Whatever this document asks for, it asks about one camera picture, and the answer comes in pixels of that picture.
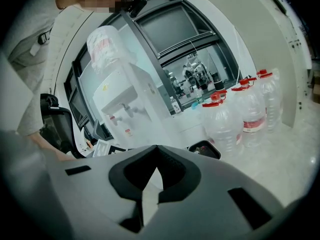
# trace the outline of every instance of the warning sticker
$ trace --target warning sticker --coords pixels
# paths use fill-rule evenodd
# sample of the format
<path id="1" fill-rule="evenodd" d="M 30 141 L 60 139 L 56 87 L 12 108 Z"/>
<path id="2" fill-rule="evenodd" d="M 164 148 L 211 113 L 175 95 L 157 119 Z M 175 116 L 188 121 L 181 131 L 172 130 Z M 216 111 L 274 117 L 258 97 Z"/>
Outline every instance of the warning sticker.
<path id="1" fill-rule="evenodd" d="M 260 131 L 266 123 L 266 117 L 261 117 L 257 121 L 251 121 L 251 122 L 243 122 L 243 131 L 245 133 L 255 133 L 257 131 Z"/>
<path id="2" fill-rule="evenodd" d="M 125 133 L 126 133 L 126 135 L 128 135 L 129 137 L 132 136 L 132 133 L 131 133 L 130 129 L 126 129 L 126 130 L 125 130 Z"/>

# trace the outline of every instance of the black rectangular slot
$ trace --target black rectangular slot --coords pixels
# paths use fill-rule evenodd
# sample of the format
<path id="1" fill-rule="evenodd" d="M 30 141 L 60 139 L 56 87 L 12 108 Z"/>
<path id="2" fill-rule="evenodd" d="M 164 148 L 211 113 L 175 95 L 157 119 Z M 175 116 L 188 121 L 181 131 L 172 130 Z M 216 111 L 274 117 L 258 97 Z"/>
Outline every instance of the black rectangular slot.
<path id="1" fill-rule="evenodd" d="M 228 191 L 252 229 L 256 230 L 271 220 L 271 216 L 241 187 Z"/>
<path id="2" fill-rule="evenodd" d="M 66 169 L 65 172 L 66 174 L 68 174 L 68 176 L 70 176 L 70 175 L 80 174 L 89 170 L 91 170 L 91 168 L 87 165 L 84 165 L 84 166 L 80 166 L 72 169 Z"/>

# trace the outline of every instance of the window frame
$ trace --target window frame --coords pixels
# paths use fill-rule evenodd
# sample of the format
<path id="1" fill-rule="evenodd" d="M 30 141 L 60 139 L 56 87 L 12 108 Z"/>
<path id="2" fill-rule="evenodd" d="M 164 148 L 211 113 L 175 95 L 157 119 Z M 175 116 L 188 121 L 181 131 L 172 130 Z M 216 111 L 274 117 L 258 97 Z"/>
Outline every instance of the window frame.
<path id="1" fill-rule="evenodd" d="M 190 20 L 191 24 L 193 25 L 195 31 L 198 33 L 198 30 L 191 20 L 189 14 L 186 12 L 185 8 L 188 8 L 188 10 L 191 10 L 196 16 L 198 16 L 203 23 L 208 27 L 210 31 L 198 34 L 197 36 L 191 37 L 187 40 L 183 40 L 180 43 L 177 43 L 171 47 L 168 47 L 164 51 L 161 51 L 158 53 L 156 49 L 153 47 L 152 43 L 148 39 L 148 37 L 143 33 L 143 30 L 139 26 L 139 21 L 142 20 L 144 17 L 153 14 L 153 13 L 158 13 L 159 10 L 165 10 L 166 8 L 172 7 L 174 5 L 182 6 L 182 9 L 184 10 L 186 16 Z M 181 110 L 184 111 L 183 106 L 181 105 L 169 79 L 167 78 L 163 67 L 168 65 L 169 63 L 177 60 L 182 56 L 182 54 L 187 53 L 188 51 L 192 52 L 194 51 L 194 47 L 196 49 L 202 49 L 208 46 L 211 46 L 213 44 L 216 44 L 214 46 L 214 49 L 218 53 L 219 58 L 221 59 L 222 63 L 226 66 L 226 73 L 229 76 L 230 79 L 236 79 L 238 76 L 238 64 L 237 61 L 227 45 L 225 39 L 223 36 L 220 34 L 220 32 L 215 28 L 215 26 L 212 24 L 212 22 L 201 12 L 199 11 L 195 6 L 193 6 L 190 2 L 187 0 L 171 0 L 169 2 L 163 3 L 159 6 L 156 6 L 154 8 L 148 9 L 145 12 L 143 12 L 141 15 L 138 15 L 135 18 L 130 18 L 127 12 L 121 11 L 121 12 L 116 12 L 113 13 L 111 16 L 109 16 L 101 25 L 102 26 L 107 26 L 107 25 L 112 25 L 112 22 L 117 20 L 119 17 L 123 17 L 128 26 L 131 28 L 137 39 L 139 40 L 141 46 L 145 50 L 147 56 L 149 57 L 151 63 L 153 64 L 157 74 L 159 75 L 167 93 L 169 96 L 173 96 L 177 102 L 178 105 L 180 106 Z M 86 101 L 86 98 L 83 95 L 83 89 L 81 87 L 81 84 L 79 82 L 79 77 L 82 73 L 82 68 L 80 61 L 83 58 L 84 54 L 88 52 L 87 44 L 84 43 L 83 47 L 81 48 L 80 52 L 78 53 L 74 63 L 77 65 L 76 67 L 76 87 L 78 90 L 80 90 L 80 97 L 81 100 L 86 107 L 87 111 L 87 117 L 89 121 L 91 122 L 92 125 L 94 125 L 94 115 L 92 111 L 90 111 L 90 106 L 88 105 L 88 101 Z M 234 80 L 230 80 L 226 83 L 226 87 L 231 87 L 235 84 Z M 101 125 L 103 132 L 105 134 L 108 134 L 108 130 L 105 128 L 104 125 Z"/>
<path id="2" fill-rule="evenodd" d="M 65 83 L 64 83 L 64 89 L 65 89 L 65 92 L 66 92 L 66 96 L 67 96 L 67 99 L 68 99 L 68 103 L 69 103 L 69 106 L 70 106 L 71 113 L 73 115 L 73 118 L 74 118 L 79 130 L 81 131 L 82 128 L 84 128 L 84 136 L 85 136 L 85 138 L 88 139 L 93 145 L 95 145 L 98 142 L 98 140 L 95 139 L 92 134 L 90 134 L 89 130 L 86 127 L 87 123 L 91 123 L 92 128 L 94 128 L 95 121 L 94 121 L 92 115 L 90 114 L 89 106 L 86 103 L 84 94 L 83 94 L 83 92 L 81 90 L 81 85 L 80 85 L 80 82 L 79 82 L 79 76 L 81 75 L 81 73 L 82 73 L 82 69 L 81 69 L 81 67 L 79 65 L 79 61 L 73 61 L 71 70 L 70 70 L 70 72 L 68 74 L 68 77 L 67 77 Z M 75 77 L 76 85 L 75 85 L 75 89 L 72 92 L 70 92 L 70 80 L 71 80 L 72 77 Z M 85 108 L 85 115 L 83 115 L 83 118 L 80 121 L 77 120 L 77 118 L 75 116 L 75 112 L 74 112 L 74 110 L 72 108 L 72 105 L 71 105 L 71 101 L 72 101 L 73 97 L 75 96 L 75 94 L 77 94 L 77 93 L 79 94 L 80 100 L 81 100 L 81 102 L 82 102 L 82 104 L 83 104 L 83 106 Z M 103 133 L 107 136 L 108 135 L 107 128 L 104 125 L 101 125 L 101 128 L 102 128 Z M 113 139 L 112 136 L 107 138 L 107 140 L 112 140 L 112 139 Z"/>

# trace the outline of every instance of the glass pane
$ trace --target glass pane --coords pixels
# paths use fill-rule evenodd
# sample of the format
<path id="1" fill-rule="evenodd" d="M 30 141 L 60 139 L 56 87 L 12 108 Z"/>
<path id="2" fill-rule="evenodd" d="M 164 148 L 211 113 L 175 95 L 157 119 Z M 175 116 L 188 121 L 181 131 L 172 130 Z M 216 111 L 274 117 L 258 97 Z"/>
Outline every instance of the glass pane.
<path id="1" fill-rule="evenodd" d="M 229 80 L 213 45 L 185 55 L 163 67 L 163 70 L 185 108 L 196 101 L 192 86 L 201 87 L 203 98 L 208 99 L 216 91 L 212 76 L 218 75 L 223 83 Z"/>
<path id="2" fill-rule="evenodd" d="M 205 22 L 197 14 L 195 14 L 191 9 L 189 9 L 188 7 L 184 7 L 184 9 L 189 15 L 190 19 L 192 20 L 199 34 L 211 31 L 210 28 L 205 24 Z"/>
<path id="3" fill-rule="evenodd" d="M 88 52 L 88 50 L 84 53 L 84 55 L 82 56 L 82 58 L 80 59 L 80 66 L 82 71 L 86 68 L 86 66 L 88 65 L 88 63 L 91 61 L 91 57 L 90 54 Z"/>
<path id="4" fill-rule="evenodd" d="M 146 6 L 140 11 L 138 16 L 141 14 L 144 14 L 146 11 L 148 11 L 154 7 L 160 6 L 160 5 L 167 3 L 167 2 L 170 2 L 170 0 L 148 0 Z"/>
<path id="5" fill-rule="evenodd" d="M 148 55 L 146 54 L 144 48 L 140 44 L 134 32 L 130 29 L 128 25 L 119 31 L 120 37 L 122 38 L 126 48 L 135 55 L 136 65 L 142 70 L 150 74 L 155 86 L 159 90 L 166 106 L 169 110 L 172 110 L 170 96 L 164 87 L 154 65 L 150 61 Z"/>
<path id="6" fill-rule="evenodd" d="M 90 135 L 92 135 L 92 133 L 94 132 L 94 127 L 91 125 L 90 121 L 86 123 L 85 128 L 90 133 Z"/>
<path id="7" fill-rule="evenodd" d="M 70 107 L 72 109 L 72 112 L 74 114 L 75 120 L 77 123 L 81 121 L 81 119 L 84 118 L 84 116 L 87 114 L 86 108 L 81 100 L 80 94 L 76 90 L 71 101 L 70 101 Z"/>
<path id="8" fill-rule="evenodd" d="M 126 20 L 124 19 L 124 17 L 119 16 L 117 19 L 115 19 L 114 21 L 112 21 L 112 23 L 110 24 L 110 26 L 114 26 L 117 30 L 120 30 L 124 25 L 126 25 Z"/>
<path id="9" fill-rule="evenodd" d="M 94 69 L 92 68 L 91 62 L 86 66 L 84 71 L 82 72 L 79 81 L 82 85 L 83 95 L 86 97 L 88 102 L 88 106 L 90 107 L 93 117 L 97 119 L 99 122 L 102 122 L 102 118 L 99 114 L 99 111 L 95 105 L 93 100 L 95 91 L 104 81 L 102 77 L 98 77 Z"/>
<path id="10" fill-rule="evenodd" d="M 198 34 L 180 5 L 153 13 L 139 25 L 158 53 Z"/>

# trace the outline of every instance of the cable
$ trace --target cable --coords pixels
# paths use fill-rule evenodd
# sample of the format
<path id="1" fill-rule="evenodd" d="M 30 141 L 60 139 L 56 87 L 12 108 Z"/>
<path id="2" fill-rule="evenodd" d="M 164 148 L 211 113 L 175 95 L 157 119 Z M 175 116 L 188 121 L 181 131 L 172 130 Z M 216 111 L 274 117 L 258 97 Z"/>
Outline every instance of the cable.
<path id="1" fill-rule="evenodd" d="M 239 46 L 239 40 L 238 40 L 238 35 L 237 35 L 237 30 L 236 30 L 236 27 L 233 26 L 233 32 L 234 32 L 234 35 L 235 35 L 235 41 L 236 41 L 236 47 L 238 49 L 238 58 L 239 58 L 239 65 L 238 65 L 238 76 L 236 78 L 236 82 L 235 84 L 238 83 L 239 81 L 239 77 L 240 77 L 240 65 L 241 65 L 241 56 L 240 56 L 240 46 Z"/>

